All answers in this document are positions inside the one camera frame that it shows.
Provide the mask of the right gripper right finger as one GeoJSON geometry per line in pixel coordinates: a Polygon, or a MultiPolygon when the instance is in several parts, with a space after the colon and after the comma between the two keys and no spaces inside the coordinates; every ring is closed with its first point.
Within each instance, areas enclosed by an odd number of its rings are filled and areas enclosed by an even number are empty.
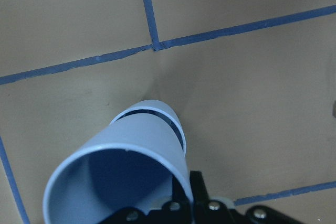
{"type": "Polygon", "coordinates": [[[190,171],[190,185],[195,203],[209,201],[209,195],[201,171],[190,171]]]}

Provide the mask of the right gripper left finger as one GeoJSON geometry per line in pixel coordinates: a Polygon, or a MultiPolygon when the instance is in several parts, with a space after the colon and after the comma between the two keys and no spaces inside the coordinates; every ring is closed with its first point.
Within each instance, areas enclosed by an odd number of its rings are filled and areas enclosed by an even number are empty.
{"type": "Polygon", "coordinates": [[[186,192],[174,175],[172,176],[172,201],[179,203],[181,208],[192,208],[194,203],[192,191],[186,192]]]}

